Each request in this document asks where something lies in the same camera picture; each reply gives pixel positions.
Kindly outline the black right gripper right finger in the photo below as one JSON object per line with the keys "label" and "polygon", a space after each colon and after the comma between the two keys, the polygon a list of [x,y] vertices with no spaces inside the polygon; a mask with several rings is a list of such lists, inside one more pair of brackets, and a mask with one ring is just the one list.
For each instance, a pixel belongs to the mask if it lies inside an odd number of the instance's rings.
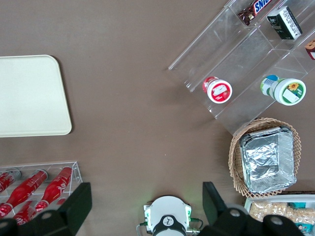
{"label": "black right gripper right finger", "polygon": [[257,221],[236,207],[227,207],[215,185],[202,184],[202,203],[209,225],[200,236],[302,236],[303,233],[288,218],[267,215]]}

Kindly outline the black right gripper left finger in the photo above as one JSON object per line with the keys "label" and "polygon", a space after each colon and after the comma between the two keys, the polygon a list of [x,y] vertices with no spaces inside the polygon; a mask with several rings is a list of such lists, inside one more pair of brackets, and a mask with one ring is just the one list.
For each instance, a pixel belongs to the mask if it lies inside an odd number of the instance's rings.
{"label": "black right gripper left finger", "polygon": [[30,222],[18,225],[17,220],[0,221],[2,236],[75,236],[92,209],[89,182],[81,183],[57,210],[46,210]]}

